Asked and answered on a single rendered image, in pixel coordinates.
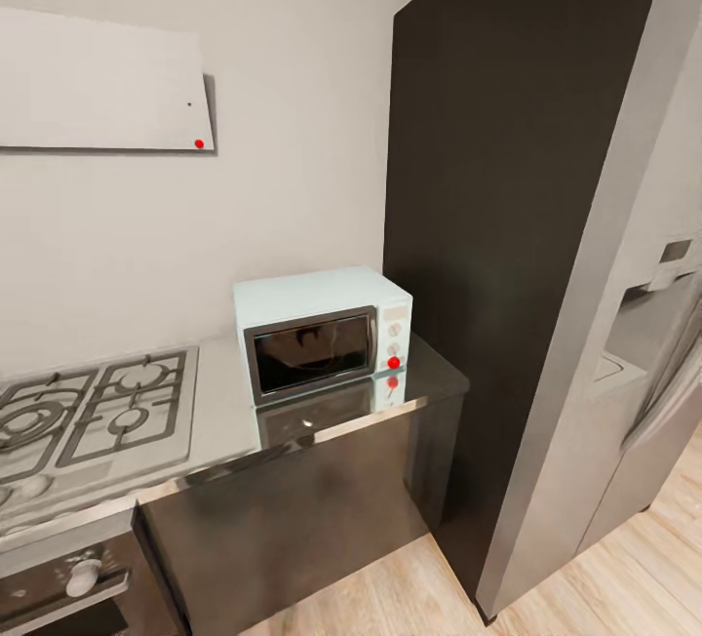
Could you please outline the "microwave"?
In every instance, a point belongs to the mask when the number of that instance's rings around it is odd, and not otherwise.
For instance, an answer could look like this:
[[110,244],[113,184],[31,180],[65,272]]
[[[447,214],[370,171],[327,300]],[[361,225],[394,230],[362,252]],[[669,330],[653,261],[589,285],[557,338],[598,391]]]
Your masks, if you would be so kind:
[[233,284],[255,407],[407,364],[411,300],[367,265]]

